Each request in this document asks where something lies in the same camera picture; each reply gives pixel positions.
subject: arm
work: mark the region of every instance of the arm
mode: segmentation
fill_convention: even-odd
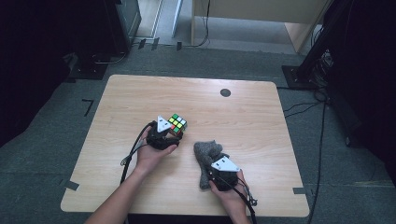
[[[142,139],[148,135],[150,127],[142,134]],[[146,177],[160,163],[161,159],[171,154],[177,148],[172,145],[165,150],[157,150],[144,146],[137,150],[136,167],[125,181],[105,200],[102,205],[88,218],[86,223],[122,223],[128,215],[134,198]]]
[[[236,173],[236,175],[246,183],[242,170]],[[247,206],[235,191],[232,189],[228,191],[219,191],[215,183],[213,183],[211,180],[209,181],[209,184],[212,192],[219,197],[221,204],[223,205],[228,216],[230,216],[233,224],[250,224],[246,214]],[[241,184],[236,185],[235,188],[245,197],[247,197],[247,193]]]

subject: rubik's cube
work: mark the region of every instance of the rubik's cube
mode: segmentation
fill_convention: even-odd
[[[169,133],[176,137],[180,136],[187,129],[187,121],[177,114],[174,114],[168,121],[172,124]]]

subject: tape marker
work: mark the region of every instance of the tape marker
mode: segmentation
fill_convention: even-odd
[[[177,48],[176,48],[177,51],[181,50],[181,45],[182,45],[181,42],[177,42]]]
[[[294,194],[305,194],[305,188],[293,188]]]
[[[82,99],[83,102],[90,102],[90,105],[88,106],[87,111],[84,114],[84,117],[87,117],[88,113],[90,113],[91,107],[93,105],[93,100],[86,100],[86,99]]]
[[[139,49],[142,49],[143,47],[145,47],[145,44],[146,44],[146,39],[142,39],[139,44]]]
[[[157,37],[157,38],[154,39],[154,43],[152,43],[151,50],[157,49],[157,47],[158,47],[158,42],[160,42],[160,38],[159,38],[159,37]]]
[[[70,181],[70,180],[65,180],[65,179],[63,179],[59,185],[65,187],[67,189],[72,189],[74,191],[78,190],[78,187],[79,187],[79,184],[77,184],[73,181]]]

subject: table leg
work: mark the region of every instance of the table leg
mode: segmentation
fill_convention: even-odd
[[[194,45],[194,36],[195,36],[195,0],[192,0],[192,8],[191,8],[191,45]]]
[[[181,10],[182,6],[183,6],[183,0],[178,0],[177,7],[176,7],[175,18],[174,18],[174,26],[173,26],[173,29],[172,29],[172,37],[175,37],[175,31],[176,31],[176,28],[177,28],[178,16],[180,15],[180,10]]]

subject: black dot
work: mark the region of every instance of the black dot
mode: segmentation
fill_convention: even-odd
[[[229,91],[228,89],[222,89],[220,91],[220,94],[224,97],[229,97],[231,95],[231,91]]]

